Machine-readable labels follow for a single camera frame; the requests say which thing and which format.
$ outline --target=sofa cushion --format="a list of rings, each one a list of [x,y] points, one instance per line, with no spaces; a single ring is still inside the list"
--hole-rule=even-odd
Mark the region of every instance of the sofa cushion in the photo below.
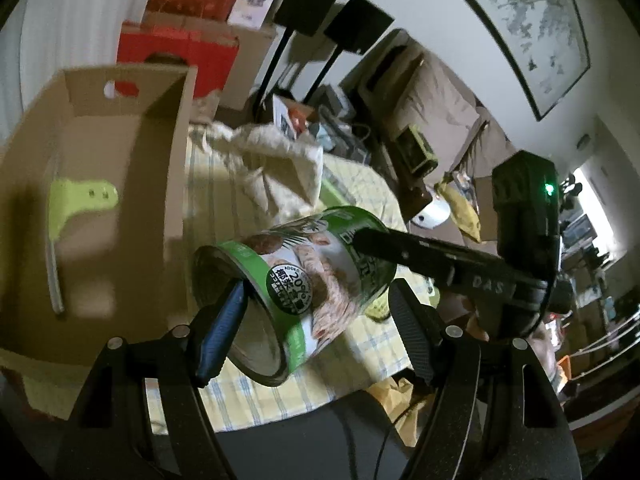
[[[438,157],[438,167],[425,178],[433,186],[468,146],[469,131],[478,117],[475,107],[450,81],[442,62],[425,51],[385,127],[391,140],[411,124],[418,127]]]

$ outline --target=white round object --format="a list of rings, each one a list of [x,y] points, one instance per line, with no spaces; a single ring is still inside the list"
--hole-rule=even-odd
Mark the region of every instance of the white round object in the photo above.
[[[431,194],[431,202],[414,216],[411,222],[423,229],[433,229],[447,221],[451,215],[451,208],[449,203],[433,189],[428,187],[427,191]]]

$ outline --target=picture frame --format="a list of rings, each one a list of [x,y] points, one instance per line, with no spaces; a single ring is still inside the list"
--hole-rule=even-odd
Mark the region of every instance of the picture frame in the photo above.
[[[491,32],[541,121],[591,67],[575,0],[465,0]]]

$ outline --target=tin can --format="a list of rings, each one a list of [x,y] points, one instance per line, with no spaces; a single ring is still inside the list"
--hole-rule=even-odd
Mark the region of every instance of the tin can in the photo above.
[[[386,290],[396,265],[352,245],[353,235],[366,227],[387,231],[368,211],[340,206],[196,251],[199,307],[215,302],[229,279],[252,284],[228,356],[236,367],[260,384],[281,384]]]

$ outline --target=plaid tablecloth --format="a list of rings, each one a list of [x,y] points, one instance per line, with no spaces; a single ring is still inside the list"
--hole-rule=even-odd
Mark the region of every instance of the plaid tablecloth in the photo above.
[[[350,190],[359,207],[372,212],[388,227],[405,230],[396,198],[371,168],[330,155],[325,155],[324,163]],[[241,238],[271,227],[215,155],[209,156],[189,143],[185,168],[188,181],[184,220],[189,254],[201,245]],[[420,300],[430,304],[430,288],[423,277],[406,268],[400,268],[397,277],[406,278]],[[387,301],[386,294],[379,301]],[[194,304],[190,308],[195,312]],[[240,430],[309,412],[367,388],[408,365],[393,320],[375,323],[360,316],[343,336],[281,386],[261,386],[227,360],[220,375],[201,390],[201,396],[215,431]],[[154,431],[162,433],[165,426],[160,395],[151,381],[147,399]]]

